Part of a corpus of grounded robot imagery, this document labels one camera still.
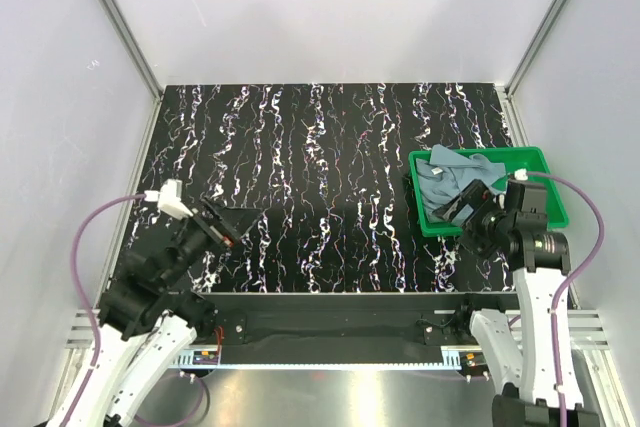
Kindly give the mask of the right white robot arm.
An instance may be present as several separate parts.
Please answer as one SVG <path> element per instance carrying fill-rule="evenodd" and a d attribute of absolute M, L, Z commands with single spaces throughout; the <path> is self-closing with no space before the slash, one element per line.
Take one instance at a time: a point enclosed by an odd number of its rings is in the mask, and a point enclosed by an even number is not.
<path fill-rule="evenodd" d="M 572 359 L 568 283 L 569 243 L 549 227 L 547 189 L 539 182 L 507 181 L 498 197 L 472 181 L 436 216 L 461 218 L 460 244 L 480 258 L 496 252 L 507 260 L 519 304 L 521 337 L 514 338 L 502 307 L 469 302 L 459 308 L 454 331 L 478 343 L 495 395 L 495 426 L 597 426 L 588 409 Z"/>

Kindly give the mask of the blue-grey t shirt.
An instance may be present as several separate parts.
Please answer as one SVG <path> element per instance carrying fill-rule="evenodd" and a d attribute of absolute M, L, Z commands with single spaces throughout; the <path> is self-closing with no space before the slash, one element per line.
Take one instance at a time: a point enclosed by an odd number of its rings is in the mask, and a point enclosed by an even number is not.
<path fill-rule="evenodd" d="M 443 145 L 435 145 L 430 157 L 413 162 L 419 200 L 429 223 L 441 222 L 435 211 L 451 202 L 474 180 L 482 181 L 493 194 L 501 190 L 494 184 L 507 175 L 503 163 L 491 162 L 482 153 L 462 155 Z"/>

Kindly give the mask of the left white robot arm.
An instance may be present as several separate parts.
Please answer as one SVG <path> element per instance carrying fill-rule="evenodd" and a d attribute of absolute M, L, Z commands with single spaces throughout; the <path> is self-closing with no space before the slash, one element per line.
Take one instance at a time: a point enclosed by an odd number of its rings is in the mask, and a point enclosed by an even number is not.
<path fill-rule="evenodd" d="M 178 354 L 219 333 L 216 306 L 178 281 L 208 253 L 239 244 L 260 210 L 204 199 L 189 208 L 177 194 L 147 190 L 132 200 L 156 204 L 178 222 L 171 240 L 130 263 L 92 306 L 73 281 L 92 331 L 89 357 L 49 426 L 128 426 Z"/>

